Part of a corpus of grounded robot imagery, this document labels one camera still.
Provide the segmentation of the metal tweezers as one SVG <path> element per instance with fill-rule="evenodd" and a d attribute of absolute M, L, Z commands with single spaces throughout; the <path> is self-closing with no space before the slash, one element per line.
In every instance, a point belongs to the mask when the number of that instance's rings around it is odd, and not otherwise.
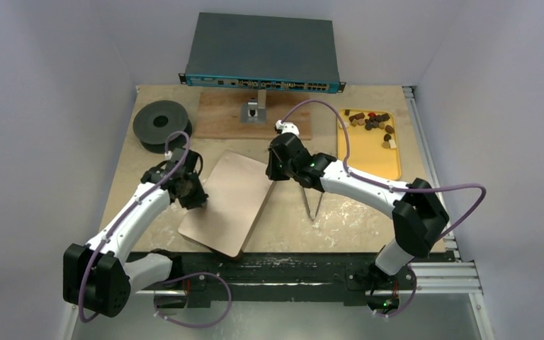
<path fill-rule="evenodd" d="M 308 190 L 306 188 L 300 188 L 300 194 L 302 197 L 302 202 L 304 204 L 305 212 L 307 214 L 307 218 L 311 222 L 315 222 L 322 206 L 324 193 L 319 193 L 316 201 L 311 200 L 310 194 L 308 193 Z"/>

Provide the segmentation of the brown box lid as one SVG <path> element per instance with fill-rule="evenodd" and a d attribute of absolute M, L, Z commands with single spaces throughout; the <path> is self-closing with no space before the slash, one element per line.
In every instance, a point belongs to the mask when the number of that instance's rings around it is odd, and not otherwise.
<path fill-rule="evenodd" d="M 255 159 L 224 151 L 203 185 L 209 195 L 205 207 L 185 214 L 178 226 L 179 234 L 237 258 L 273 190 L 266 167 Z"/>

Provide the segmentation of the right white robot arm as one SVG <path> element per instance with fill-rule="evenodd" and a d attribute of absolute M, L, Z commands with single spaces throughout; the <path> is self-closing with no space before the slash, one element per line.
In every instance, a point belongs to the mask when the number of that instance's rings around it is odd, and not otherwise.
<path fill-rule="evenodd" d="M 394 238 L 373 260 L 371 283 L 386 288 L 415 258 L 425 258 L 449 222 L 449 216 L 430 184 L 391 181 L 348 168 L 336 157 L 311 154 L 300 138 L 282 133 L 268 146 L 266 175 L 272 181 L 299 183 L 321 193 L 333 193 L 376 209 L 393 221 Z"/>

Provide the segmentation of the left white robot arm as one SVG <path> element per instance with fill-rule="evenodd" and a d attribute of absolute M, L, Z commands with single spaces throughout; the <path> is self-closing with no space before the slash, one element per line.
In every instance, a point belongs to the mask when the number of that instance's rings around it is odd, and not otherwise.
<path fill-rule="evenodd" d="M 129 297 L 155 283 L 173 290 L 183 280 L 181 257 L 155 249 L 130 261 L 147 228 L 170 205 L 205 207 L 208 195 L 200 181 L 203 157 L 176 148 L 143 173 L 124 208 L 85 244 L 71 244 L 63 255 L 62 296 L 65 302 L 97 315 L 114 317 Z"/>

